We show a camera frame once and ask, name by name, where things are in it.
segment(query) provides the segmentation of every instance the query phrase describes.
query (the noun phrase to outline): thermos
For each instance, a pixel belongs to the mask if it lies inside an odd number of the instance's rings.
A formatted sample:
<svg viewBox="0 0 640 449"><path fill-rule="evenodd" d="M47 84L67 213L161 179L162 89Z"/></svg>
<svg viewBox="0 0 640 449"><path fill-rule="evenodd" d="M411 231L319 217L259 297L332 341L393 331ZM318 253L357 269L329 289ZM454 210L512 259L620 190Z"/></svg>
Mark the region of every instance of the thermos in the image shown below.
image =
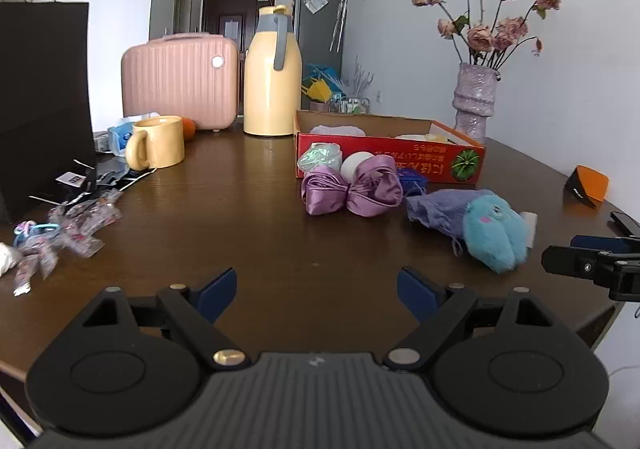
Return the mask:
<svg viewBox="0 0 640 449"><path fill-rule="evenodd" d="M263 137L293 134L300 109L302 57L287 7L264 7L244 62L244 131Z"/></svg>

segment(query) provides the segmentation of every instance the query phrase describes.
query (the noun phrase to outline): purple vase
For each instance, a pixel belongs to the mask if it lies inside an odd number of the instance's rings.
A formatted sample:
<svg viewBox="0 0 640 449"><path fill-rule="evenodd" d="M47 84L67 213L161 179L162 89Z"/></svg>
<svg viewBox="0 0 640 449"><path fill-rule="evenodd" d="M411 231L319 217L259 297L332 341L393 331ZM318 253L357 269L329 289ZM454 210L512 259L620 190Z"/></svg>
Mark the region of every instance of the purple vase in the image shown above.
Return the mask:
<svg viewBox="0 0 640 449"><path fill-rule="evenodd" d="M484 144L486 119L494 114L496 72L486 66L460 63L458 85L453 92L456 130Z"/></svg>

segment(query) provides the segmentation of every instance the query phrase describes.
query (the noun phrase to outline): black phone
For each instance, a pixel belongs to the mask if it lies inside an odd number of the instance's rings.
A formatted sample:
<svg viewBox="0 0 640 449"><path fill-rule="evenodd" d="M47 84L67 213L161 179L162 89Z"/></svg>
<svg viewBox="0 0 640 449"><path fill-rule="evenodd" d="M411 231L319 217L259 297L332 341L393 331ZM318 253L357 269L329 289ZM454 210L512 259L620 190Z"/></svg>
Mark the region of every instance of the black phone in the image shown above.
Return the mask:
<svg viewBox="0 0 640 449"><path fill-rule="evenodd" d="M612 212L611 218L626 236L636 236L640 238L640 225L628 214Z"/></svg>

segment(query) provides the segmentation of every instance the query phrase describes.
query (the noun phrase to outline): refrigerator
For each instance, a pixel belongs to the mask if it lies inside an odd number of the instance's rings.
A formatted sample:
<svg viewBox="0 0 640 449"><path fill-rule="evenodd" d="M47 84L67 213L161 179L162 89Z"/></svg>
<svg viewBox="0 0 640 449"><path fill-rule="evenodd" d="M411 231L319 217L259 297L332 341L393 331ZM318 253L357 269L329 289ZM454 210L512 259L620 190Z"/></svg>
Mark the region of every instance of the refrigerator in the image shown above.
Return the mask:
<svg viewBox="0 0 640 449"><path fill-rule="evenodd" d="M294 34L298 41L300 54L302 54L302 78L306 78L311 73L309 65L330 66L334 68L338 76L342 70L342 48L344 46L344 35L340 52L337 51L338 37L336 35L334 49L331 47L334 35L335 22L338 17L338 6L340 0L327 0L327 4L312 13L306 6L309 0L294 0ZM309 109L309 98L302 95L302 109Z"/></svg>

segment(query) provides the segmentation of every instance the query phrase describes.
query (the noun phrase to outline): red cardboard box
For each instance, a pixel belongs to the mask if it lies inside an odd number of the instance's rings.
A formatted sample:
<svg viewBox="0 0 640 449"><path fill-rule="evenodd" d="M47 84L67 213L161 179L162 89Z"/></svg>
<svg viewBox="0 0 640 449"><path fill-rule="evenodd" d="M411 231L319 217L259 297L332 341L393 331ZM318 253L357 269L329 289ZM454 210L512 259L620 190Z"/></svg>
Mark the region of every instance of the red cardboard box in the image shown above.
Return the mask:
<svg viewBox="0 0 640 449"><path fill-rule="evenodd" d="M319 125L357 126L367 137L311 135ZM339 144L342 158L356 152L389 155L398 168L412 168L430 182L475 184L480 176L485 148L479 142L437 121L383 117L377 115L342 115L299 110L295 118L296 160L316 142ZM395 139L400 135L435 134L447 137L443 142ZM304 173L296 169L297 177Z"/></svg>

